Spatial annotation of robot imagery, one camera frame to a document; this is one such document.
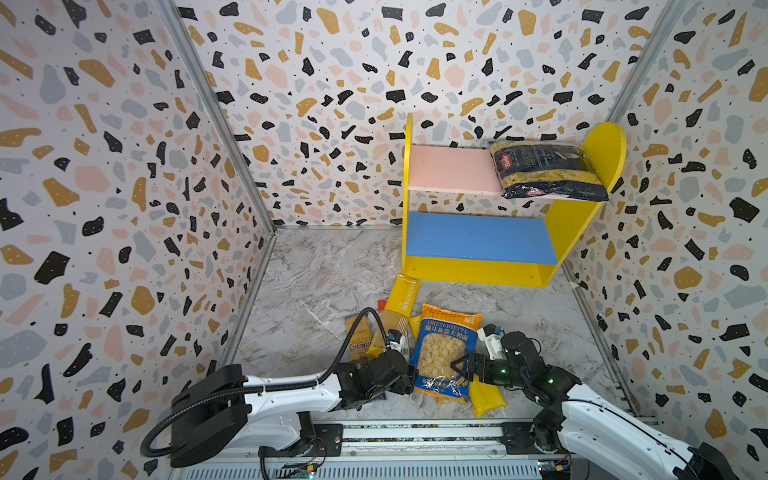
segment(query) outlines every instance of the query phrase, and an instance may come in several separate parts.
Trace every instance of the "yellow pasta bag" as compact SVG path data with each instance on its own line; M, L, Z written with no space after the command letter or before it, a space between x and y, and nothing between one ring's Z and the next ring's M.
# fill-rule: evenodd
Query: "yellow pasta bag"
M451 369L451 362L475 351L482 315L468 315L424 304L410 364L419 370L415 389L456 402L469 400L469 382Z

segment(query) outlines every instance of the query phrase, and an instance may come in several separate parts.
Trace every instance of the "marble floor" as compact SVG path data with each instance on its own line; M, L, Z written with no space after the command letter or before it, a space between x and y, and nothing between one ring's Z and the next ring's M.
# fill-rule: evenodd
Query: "marble floor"
M339 349L344 319L385 300L400 270L399 230L280 230L235 363L243 373L269 377L306 375L328 366ZM624 407L601 358L571 285L562 271L546 289L424 282L422 304L482 313L507 332L541 341L545 362L580 377ZM527 418L540 408L521 392L502 390L509 404L488 416ZM388 394L355 410L314 415L327 419L474 418L472 407L438 406L420 393Z

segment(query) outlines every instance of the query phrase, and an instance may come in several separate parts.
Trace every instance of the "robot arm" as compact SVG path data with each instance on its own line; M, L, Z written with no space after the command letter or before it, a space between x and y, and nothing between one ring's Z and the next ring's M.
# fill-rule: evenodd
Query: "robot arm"
M695 449L638 421L578 377L546 365L525 334L503 335L493 325L478 334L490 356L473 353L453 362L452 368L469 381L477 375L483 383L520 387L543 406L531 427L536 448L543 453L565 449L617 478L736 480L714 447L702 443Z

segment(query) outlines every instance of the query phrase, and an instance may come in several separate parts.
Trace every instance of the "patterned wall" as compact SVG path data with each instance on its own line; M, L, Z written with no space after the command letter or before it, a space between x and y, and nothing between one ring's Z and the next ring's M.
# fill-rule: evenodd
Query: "patterned wall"
M768 465L766 8L691 2L622 122L624 176L571 256L641 411L750 480Z
M165 478L138 443L227 347L252 207L153 4L0 15L0 477Z
M408 112L420 144L581 140L607 116L664 3L178 5L275 222L389 225L401 222ZM476 200L434 201L532 209Z

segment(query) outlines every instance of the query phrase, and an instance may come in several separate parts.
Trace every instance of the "gold speckle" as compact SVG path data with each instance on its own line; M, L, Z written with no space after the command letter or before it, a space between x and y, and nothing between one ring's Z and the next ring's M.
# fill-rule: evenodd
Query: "gold speckle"
M317 100L314 98L305 98L299 103L296 104L296 109L299 111L299 116L303 117L306 115L306 113L317 103Z
M446 33L450 33L458 37L458 30L453 28L451 25L446 25L445 23L442 23L442 22L435 23L435 30L440 35L445 35Z
M114 85L114 77L99 60L80 60L78 66L105 87L110 88Z
M0 382L0 395L4 395L10 392L11 387L13 387L13 378L8 377L7 379L4 379L2 382Z
M143 212L147 209L147 178L139 177L134 184L134 194L131 197L133 202L139 206L139 209Z
M717 227L717 224L725 221L725 217L722 215L709 215L704 212L699 212L698 217L701 223L705 223L710 227Z
M614 245L614 241L611 240L608 242L608 247L605 249L605 258L612 259L614 255L616 254L616 246Z
M544 121L544 120L549 120L550 118L552 118L552 117L554 116L554 113L555 113L556 111L558 111L556 108L552 108L552 109L551 109L550 111L548 111L547 113L545 113L545 114L542 114L542 115L539 115L538 117L536 117L536 121Z
M80 200L80 195L60 184L55 178L43 180L43 187L45 187L48 195L51 196L51 200L53 200L56 207L64 207Z
M131 480L134 480L137 475L139 475L139 471L134 467L134 464L131 463L131 460L125 462L125 465L123 465L123 468L121 468L120 471L131 477Z
M591 28L585 28L584 33L581 34L581 38L579 38L579 41L581 42L581 47L584 48L587 45L589 45L589 42L591 40L592 35L592 29Z
M750 89L750 101L763 101L768 94L768 67L762 67L757 71L755 83Z
M713 93L720 90L723 87L723 84L720 83L720 80L715 81L710 87L705 91L701 96L699 96L698 101L699 103L707 100Z
M429 62L429 68L427 68L427 76L432 77L435 80L440 79L440 60L433 58L432 61Z
M694 360L694 366L698 368L699 370L702 370L704 368L704 365L707 363L707 357L710 355L709 349L701 350L701 353L699 353L699 356L696 357Z
M746 21L746 12L744 12L740 17L739 21L736 22L736 26L733 27L733 34L730 36L730 42L728 43L729 47L733 47L734 45L738 45L741 41L741 34L744 31L744 22Z
M32 257L22 252L16 245L0 247L0 252L2 252L3 260L9 265L29 265L34 261Z
M381 115L376 116L376 118L378 118L379 120L387 120L388 118L392 118L394 113L395 113L395 108L391 107L389 110L385 111Z
M152 49L152 58L154 58L154 63L161 68L161 70L165 70L165 60L160 56L159 53L157 53L154 48Z
M80 400L80 405L78 405L78 410L85 410L88 408L88 405L91 404L91 399L94 398L94 391L88 390L87 392L83 392L83 396Z
M131 416L128 418L128 421L125 422L125 425L123 426L123 433L139 428L144 423L147 423L148 419L149 419L149 410L146 410L146 409L134 410L134 412L131 413Z
M32 67L0 48L0 60L26 78L32 79Z
M534 28L536 28L536 14L528 10L521 10L518 12L518 19L523 36L533 35Z
M190 37L192 37L192 40L194 40L196 44L202 45L203 43L205 43L205 39L203 38L203 35L200 35L200 32L198 32L193 25L188 26L187 30L189 30Z
M489 33L488 38L485 40L485 47L482 49L482 54L487 55L489 51L491 51L491 46L493 45L493 42L496 41L496 34L495 33Z
M137 286L131 298L131 306L141 315L147 315L154 308L152 293L145 286Z
M256 62L253 61L252 58L245 59L245 75L261 80L261 73L259 73L259 69L256 67Z
M5 458L0 460L0 465L5 464ZM64 450L63 452L59 452L59 453L51 453L51 458L48 461L48 469L51 471L51 473L56 472L61 468L61 466L67 460L77 460L77 459L78 459L77 449Z
M94 125L94 121L91 119L91 112L88 111L88 107L85 104L76 104L74 109L80 114L80 118L83 119L83 123L88 131L95 134L96 125Z
M323 25L325 25L328 33L331 35L339 33L339 19L336 17L335 13L325 8L318 8L317 15L320 17L320 20L323 21Z
M394 25L389 27L389 40L392 40L392 45L400 43L400 34L397 31L397 27Z
M667 155L670 153L670 149L664 144L650 144L648 149L643 152L643 158L655 157L656 155Z
M659 91L659 84L654 83L651 85L650 88L646 90L646 92L643 94L643 99L645 100L645 104L650 106L650 104L654 103L654 97L656 97L656 92Z
M42 133L39 128L16 128L14 130L0 131L0 147L21 147L26 137Z
M471 99L471 100L467 100L466 102L464 102L464 103L462 104L462 113L461 113L460 115L461 115L462 117L463 117L463 116L465 116L465 115L467 115L469 112L471 112L471 111L472 111L472 109L474 109L474 108L475 108L475 107L477 107L478 105L481 105L482 103L483 103L483 99L482 99L482 98L480 98L480 97L478 97L478 98L473 98L473 99Z
M720 414L719 410L712 409L710 418L704 423L704 430L707 430L707 433L709 433L713 439L725 436L728 433L728 430L725 428L725 421L723 421L723 415Z
M698 273L693 267L686 266L674 274L674 284L677 288L683 290L692 288L701 282L701 273Z
M248 25L247 23L235 22L234 27L238 32L242 33L243 35L249 35L252 33L255 33L257 35L264 35L263 31L259 30L253 25Z
M645 28L638 27L637 25L632 25L631 27L629 27L629 36L632 38L637 38L637 37L650 38L650 33Z
M640 342L637 341L637 339L627 339L625 341L627 344L627 353L632 353L634 350L640 346Z
M613 63L611 63L611 66L608 67L605 73L603 73L603 78L610 82L615 81L616 74L619 72L619 65L621 65L621 62L618 60L615 60Z
M711 22L711 21L712 21L712 20L713 20L715 17L717 17L717 13L715 13L715 12L712 12L712 13L710 13L709 15L707 15L706 17L704 17L704 20L702 20L702 22L703 22L705 25L709 26L710 22Z
M733 370L728 372L728 375L732 376L735 379L740 379L747 370L751 369L752 366L749 363L742 362L739 359L733 359L731 362L731 365L733 365Z
M674 59L675 63L683 64L686 70L690 68L690 60L688 60L688 57L685 55L685 52L680 50L679 48L676 48L675 51L672 52L672 59Z
M755 180L755 183L752 185L752 197L757 197L766 189L768 189L768 178Z

